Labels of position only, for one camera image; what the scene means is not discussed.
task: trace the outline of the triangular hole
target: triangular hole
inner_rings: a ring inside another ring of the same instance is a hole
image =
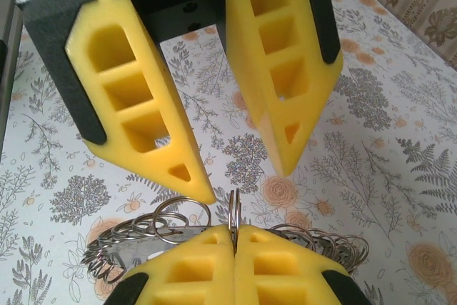
[[[191,180],[191,175],[189,174],[187,167],[184,166],[183,164],[170,168],[169,173],[172,176],[175,176],[176,178],[181,179],[185,182],[189,182]]]
[[[286,126],[286,138],[289,144],[292,144],[293,138],[295,137],[298,129],[300,128],[300,123],[294,123],[289,126]]]

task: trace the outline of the leaf pattern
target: leaf pattern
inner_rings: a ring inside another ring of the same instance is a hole
[[[457,272],[457,74],[381,7],[333,0],[344,67],[290,176],[274,173],[216,26],[161,48],[216,194],[213,224],[227,222],[239,187],[243,223],[366,238],[353,277],[372,304],[446,305],[457,287],[446,274]],[[86,273],[86,245],[176,195],[88,150],[24,29],[0,159],[3,303],[102,304],[113,287]],[[194,204],[167,210],[204,222]],[[448,284],[427,284],[440,273]]]

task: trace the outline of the screw hole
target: screw hole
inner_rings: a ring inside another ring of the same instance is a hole
[[[183,12],[185,14],[190,14],[191,12],[197,10],[198,7],[199,5],[197,5],[197,3],[187,3],[185,7],[183,7]]]
[[[201,23],[192,23],[191,25],[189,25],[189,27],[187,28],[189,31],[195,31],[195,30],[198,30],[201,28]]]

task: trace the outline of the pile of key rings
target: pile of key rings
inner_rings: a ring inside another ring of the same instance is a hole
[[[208,216],[205,226],[189,226],[189,219],[183,214],[164,211],[170,205],[185,201],[203,208]],[[228,207],[228,230],[236,252],[238,232],[242,225],[238,189],[231,192]],[[184,225],[170,225],[170,220],[182,221]],[[113,284],[128,270],[146,262],[152,255],[172,249],[210,227],[211,212],[207,205],[186,196],[177,196],[164,201],[150,214],[105,230],[89,243],[81,263],[88,266],[88,272],[94,278]],[[348,273],[352,273],[368,256],[368,243],[360,236],[330,234],[324,230],[303,229],[293,224],[279,224],[266,230],[338,262]]]

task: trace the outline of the yellow foam gripper pad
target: yellow foam gripper pad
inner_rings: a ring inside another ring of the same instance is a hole
[[[296,168],[343,68],[321,56],[309,0],[226,0],[226,52],[275,171]]]
[[[233,244],[215,226],[132,269],[149,278],[136,305],[234,305]]]
[[[84,4],[66,53],[108,137],[103,145],[85,141],[88,148],[180,194],[214,203],[176,86],[131,0]]]
[[[255,226],[242,226],[235,258],[236,305],[341,305],[322,272],[342,265]]]

